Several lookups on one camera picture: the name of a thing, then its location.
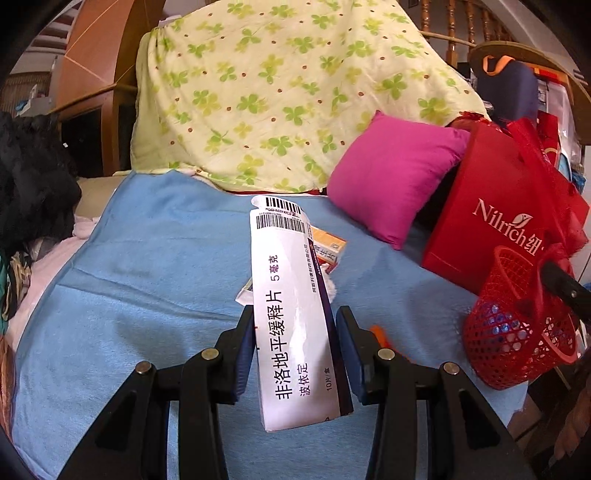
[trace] wooden baluster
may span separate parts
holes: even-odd
[[[468,42],[476,43],[474,30],[474,4],[472,0],[466,0],[466,19],[468,21]]]
[[[429,17],[429,4],[431,0],[421,0],[421,30],[429,32],[429,24],[431,18]]]
[[[482,32],[484,41],[491,41],[491,16],[486,8],[482,9]]]
[[[503,40],[502,29],[501,22],[495,20],[495,40]]]
[[[447,35],[451,38],[456,36],[456,0],[447,0]],[[447,42],[446,62],[452,67],[457,67],[456,44]]]

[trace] blue blanket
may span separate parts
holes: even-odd
[[[36,475],[58,475],[137,362],[183,363],[235,326],[242,308],[234,298],[251,275],[250,199],[176,172],[131,175],[117,189],[90,239],[45,292],[17,350],[13,436]],[[526,386],[494,391],[470,369],[460,331],[475,297],[418,266],[425,234],[413,229],[396,252],[325,197],[297,203],[314,225],[348,241],[332,274],[335,311],[350,305],[362,327],[383,326],[414,362],[457,362],[507,423]],[[365,477],[375,408],[355,403],[348,417],[265,433],[256,375],[255,361],[245,395],[220,408],[231,478]],[[178,478],[176,428],[173,409],[169,479]]]

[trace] pink pillow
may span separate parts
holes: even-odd
[[[328,196],[396,250],[417,212],[463,157],[470,134],[378,111],[330,176]]]

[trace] green clover pattern fabric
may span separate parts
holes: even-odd
[[[232,191],[322,189],[376,110],[486,115],[396,3],[216,3],[141,41],[132,167],[192,168]]]

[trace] red plastic basket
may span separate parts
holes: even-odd
[[[515,308],[525,297],[533,268],[507,247],[496,247],[494,263],[476,305],[464,323],[464,347],[478,376],[503,390],[577,359],[574,314],[551,296],[541,325]]]

